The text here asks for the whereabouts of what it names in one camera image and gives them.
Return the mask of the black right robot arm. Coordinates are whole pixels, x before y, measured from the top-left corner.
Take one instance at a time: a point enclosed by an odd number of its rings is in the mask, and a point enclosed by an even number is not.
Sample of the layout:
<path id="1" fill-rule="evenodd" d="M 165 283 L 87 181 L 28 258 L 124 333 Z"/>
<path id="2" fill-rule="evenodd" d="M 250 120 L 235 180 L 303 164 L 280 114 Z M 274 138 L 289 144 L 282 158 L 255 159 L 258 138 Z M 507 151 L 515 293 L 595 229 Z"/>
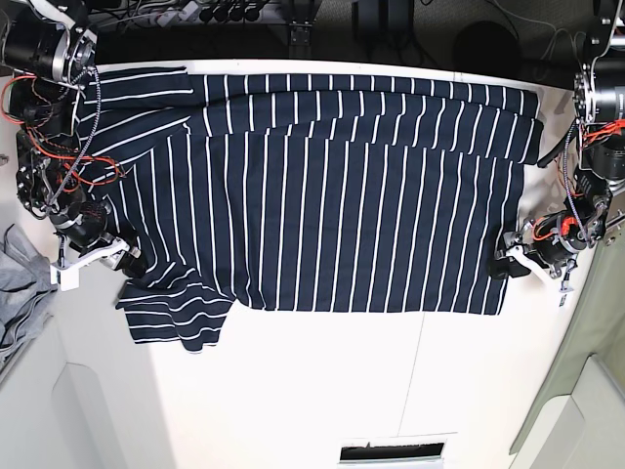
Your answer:
<path id="1" fill-rule="evenodd" d="M 99 125 L 81 141 L 76 112 L 90 81 L 100 80 L 95 48 L 98 33 L 82 1 L 9 1 L 2 6 L 1 64 L 13 72 L 1 95 L 1 114 L 18 126 L 17 196 L 35 218 L 49 220 L 59 239 L 52 281 L 94 260 L 127 277 L 146 272 L 146 257 L 134 232 L 108 223 L 112 205 L 93 200 L 95 182 L 81 176 L 88 163 L 105 163 L 88 153 Z"/>

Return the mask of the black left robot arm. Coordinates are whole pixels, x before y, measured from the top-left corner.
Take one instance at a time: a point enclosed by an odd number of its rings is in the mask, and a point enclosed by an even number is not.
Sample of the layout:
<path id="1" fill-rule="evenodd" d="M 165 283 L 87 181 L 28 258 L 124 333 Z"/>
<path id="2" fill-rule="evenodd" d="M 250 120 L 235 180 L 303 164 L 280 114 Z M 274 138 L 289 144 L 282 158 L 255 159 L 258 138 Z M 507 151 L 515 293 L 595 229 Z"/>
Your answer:
<path id="1" fill-rule="evenodd" d="M 537 162 L 540 168 L 557 162 L 563 208 L 504 233 L 488 266 L 494 279 L 536 274 L 568 281 L 578 255 L 624 221 L 608 216 L 613 197 L 624 190 L 623 2 L 594 2 L 572 100 L 569 128 Z"/>

